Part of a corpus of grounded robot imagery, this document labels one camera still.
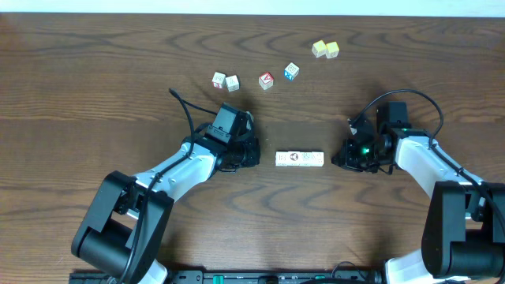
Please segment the block with red emblem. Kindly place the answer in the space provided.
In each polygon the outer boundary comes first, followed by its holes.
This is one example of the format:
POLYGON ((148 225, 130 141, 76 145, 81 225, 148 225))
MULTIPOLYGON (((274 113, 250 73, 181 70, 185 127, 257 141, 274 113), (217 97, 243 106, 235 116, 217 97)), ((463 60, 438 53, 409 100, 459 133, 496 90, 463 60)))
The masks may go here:
POLYGON ((301 153, 299 151, 288 151, 286 155, 286 162, 289 166, 300 166, 301 153))

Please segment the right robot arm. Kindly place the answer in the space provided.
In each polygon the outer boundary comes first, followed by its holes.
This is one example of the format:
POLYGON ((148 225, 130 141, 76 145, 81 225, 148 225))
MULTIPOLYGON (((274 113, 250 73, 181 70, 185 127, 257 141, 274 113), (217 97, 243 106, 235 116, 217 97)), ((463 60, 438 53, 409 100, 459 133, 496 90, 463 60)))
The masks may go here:
POLYGON ((430 134, 415 129, 404 102, 389 102, 372 124, 349 121, 352 138, 332 163, 354 172, 407 172, 430 205, 421 248, 385 263, 387 283, 441 283, 478 278, 504 281, 504 185, 469 173, 430 134))

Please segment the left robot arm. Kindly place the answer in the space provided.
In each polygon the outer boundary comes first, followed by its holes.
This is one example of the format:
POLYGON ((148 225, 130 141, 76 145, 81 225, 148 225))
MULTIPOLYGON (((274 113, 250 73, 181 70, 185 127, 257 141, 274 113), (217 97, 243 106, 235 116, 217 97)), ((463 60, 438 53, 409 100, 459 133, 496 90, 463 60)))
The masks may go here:
POLYGON ((224 103, 212 123, 192 129, 180 149, 158 166, 101 183, 71 244, 71 253, 118 283, 163 283, 156 259, 174 204, 217 172, 260 162, 253 116, 224 103))

